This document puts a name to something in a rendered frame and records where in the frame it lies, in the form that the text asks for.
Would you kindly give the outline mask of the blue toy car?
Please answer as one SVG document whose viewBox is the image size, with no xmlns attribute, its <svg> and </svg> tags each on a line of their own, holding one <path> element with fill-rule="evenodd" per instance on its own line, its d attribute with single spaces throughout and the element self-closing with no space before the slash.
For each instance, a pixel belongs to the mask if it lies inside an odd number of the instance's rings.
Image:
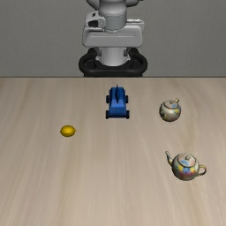
<svg viewBox="0 0 226 226">
<path fill-rule="evenodd" d="M 129 97 L 125 93 L 123 87 L 115 86 L 109 90 L 106 96 L 106 103 L 109 108 L 105 112 L 105 117 L 109 118 L 130 118 L 130 111 L 126 108 L 129 102 Z"/>
</svg>

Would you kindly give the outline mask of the yellow lemon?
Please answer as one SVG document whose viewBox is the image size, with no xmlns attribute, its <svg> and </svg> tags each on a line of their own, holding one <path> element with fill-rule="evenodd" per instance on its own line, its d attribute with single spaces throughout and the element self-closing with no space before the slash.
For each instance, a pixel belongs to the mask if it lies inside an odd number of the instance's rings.
<svg viewBox="0 0 226 226">
<path fill-rule="evenodd" d="M 77 130 L 71 126 L 71 125 L 65 125 L 61 128 L 60 133 L 64 136 L 64 137 L 71 137 L 75 134 Z"/>
</svg>

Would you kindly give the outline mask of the floral white teapot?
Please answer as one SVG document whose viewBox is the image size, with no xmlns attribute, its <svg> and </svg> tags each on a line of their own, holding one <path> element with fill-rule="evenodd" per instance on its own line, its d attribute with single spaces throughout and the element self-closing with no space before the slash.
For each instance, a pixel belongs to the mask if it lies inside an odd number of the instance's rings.
<svg viewBox="0 0 226 226">
<path fill-rule="evenodd" d="M 192 154 L 182 153 L 174 158 L 171 157 L 169 151 L 165 154 L 174 176 L 182 181 L 191 181 L 207 173 L 207 167 L 200 164 Z"/>
<path fill-rule="evenodd" d="M 159 108 L 159 114 L 162 120 L 166 122 L 174 122 L 178 120 L 181 115 L 181 106 L 179 99 L 167 100 L 163 102 Z"/>
</svg>

